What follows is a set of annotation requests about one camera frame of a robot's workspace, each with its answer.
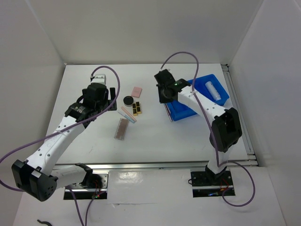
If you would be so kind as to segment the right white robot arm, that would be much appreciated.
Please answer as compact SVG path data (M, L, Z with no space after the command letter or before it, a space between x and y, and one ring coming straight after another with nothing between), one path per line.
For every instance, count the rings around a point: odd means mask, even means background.
M237 110L216 104L184 79L175 80L167 69L159 71L154 78L160 103L178 101L204 116L209 126L209 141L214 148L214 154L205 167L205 179L211 185L217 184L226 170L233 146L242 136Z

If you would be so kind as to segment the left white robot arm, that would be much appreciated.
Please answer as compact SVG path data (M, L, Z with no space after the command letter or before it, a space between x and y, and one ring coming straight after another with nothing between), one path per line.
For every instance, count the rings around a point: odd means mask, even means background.
M69 106L53 136L26 160L12 165L15 183L19 189L41 202L46 201L56 189L78 184L83 188L99 187L101 177L83 163L65 169L54 169L59 158L89 124L94 116L108 108L117 109L113 102L115 88L106 87L105 74L92 76L90 85L82 90L82 96Z

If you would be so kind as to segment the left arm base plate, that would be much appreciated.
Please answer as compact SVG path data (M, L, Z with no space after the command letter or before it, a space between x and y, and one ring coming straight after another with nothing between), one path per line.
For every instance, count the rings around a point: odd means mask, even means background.
M97 200L107 199L109 172L96 171L96 174L99 175L99 178L88 186L80 184L70 185L77 200L92 200L92 198L96 198Z

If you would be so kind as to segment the white lotion bottle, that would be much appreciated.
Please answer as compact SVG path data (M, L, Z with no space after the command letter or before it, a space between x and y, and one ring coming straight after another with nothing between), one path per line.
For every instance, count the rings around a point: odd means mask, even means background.
M216 88L214 87L214 85L212 84L211 81L208 81L208 82L205 84L205 86L206 86L206 88L208 89L209 93L211 94L212 98L213 98L215 101L221 100L220 94L218 93L218 91L216 90Z

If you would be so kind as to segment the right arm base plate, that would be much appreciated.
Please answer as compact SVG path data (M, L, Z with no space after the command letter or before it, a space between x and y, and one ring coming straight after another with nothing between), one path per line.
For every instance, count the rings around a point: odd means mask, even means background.
M188 183L192 186L193 198L200 197L218 197L235 196L235 189L233 186L232 175L229 170L216 181L210 181L204 171L192 171L190 173L191 179Z

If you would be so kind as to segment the red lip gloss tube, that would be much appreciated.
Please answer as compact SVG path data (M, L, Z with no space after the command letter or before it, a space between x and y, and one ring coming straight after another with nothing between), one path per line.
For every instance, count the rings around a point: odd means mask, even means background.
M170 120L171 122L173 122L173 119L172 119L172 117L171 117L171 114L170 114L170 111L169 111L168 106L167 106L166 104L163 104L163 106L164 106L164 108L165 108L165 110L166 110L166 113L167 113L167 115L168 115L168 117L169 117L169 120Z

